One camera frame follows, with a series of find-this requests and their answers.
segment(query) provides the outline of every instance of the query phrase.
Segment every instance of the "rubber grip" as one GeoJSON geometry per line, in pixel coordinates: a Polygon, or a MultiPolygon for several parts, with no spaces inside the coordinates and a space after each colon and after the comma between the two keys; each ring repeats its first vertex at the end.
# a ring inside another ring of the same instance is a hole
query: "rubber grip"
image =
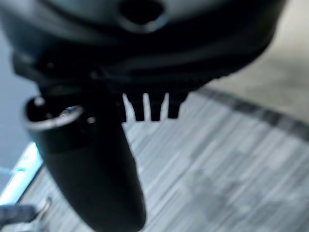
{"type": "Polygon", "coordinates": [[[143,193],[121,123],[94,121],[82,108],[36,122],[31,115],[39,112],[31,102],[26,107],[28,132],[77,214],[97,232],[141,230],[143,193]]]}

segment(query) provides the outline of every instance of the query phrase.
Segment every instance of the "floor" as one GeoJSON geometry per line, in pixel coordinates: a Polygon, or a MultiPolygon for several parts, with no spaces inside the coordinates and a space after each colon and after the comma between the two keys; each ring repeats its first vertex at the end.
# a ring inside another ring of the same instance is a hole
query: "floor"
{"type": "Polygon", "coordinates": [[[309,123],[309,0],[290,0],[271,47],[211,86],[309,123]]]}
{"type": "MultiPolygon", "coordinates": [[[[309,231],[305,124],[210,89],[191,94],[178,121],[128,116],[148,209],[144,232],[309,231]]],[[[43,168],[22,202],[46,195],[54,199],[49,232],[91,231],[43,168]]]]}

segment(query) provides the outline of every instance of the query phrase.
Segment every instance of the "circular hole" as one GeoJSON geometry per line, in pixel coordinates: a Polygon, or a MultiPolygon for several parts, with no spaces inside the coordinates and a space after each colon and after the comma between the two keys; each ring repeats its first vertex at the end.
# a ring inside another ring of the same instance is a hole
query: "circular hole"
{"type": "Polygon", "coordinates": [[[159,2],[153,0],[126,0],[120,4],[119,11],[132,23],[145,25],[157,20],[164,9],[159,2]]]}

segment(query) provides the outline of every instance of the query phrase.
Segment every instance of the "striped carpet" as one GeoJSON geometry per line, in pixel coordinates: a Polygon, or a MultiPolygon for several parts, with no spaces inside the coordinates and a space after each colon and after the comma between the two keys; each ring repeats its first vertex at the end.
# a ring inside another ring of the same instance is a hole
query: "striped carpet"
{"type": "MultiPolygon", "coordinates": [[[[305,124],[210,89],[191,94],[177,121],[135,123],[128,114],[148,209],[144,232],[309,231],[305,124]]],[[[47,194],[55,202],[50,232],[91,231],[45,169],[22,201],[47,194]]]]}

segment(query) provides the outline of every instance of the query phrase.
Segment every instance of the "black grip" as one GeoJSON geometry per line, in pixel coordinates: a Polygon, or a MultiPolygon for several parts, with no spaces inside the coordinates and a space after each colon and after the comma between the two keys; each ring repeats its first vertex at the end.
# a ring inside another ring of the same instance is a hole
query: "black grip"
{"type": "Polygon", "coordinates": [[[34,101],[26,127],[63,195],[95,231],[136,232],[146,221],[136,164],[120,121],[76,107],[36,121],[34,101]]]}

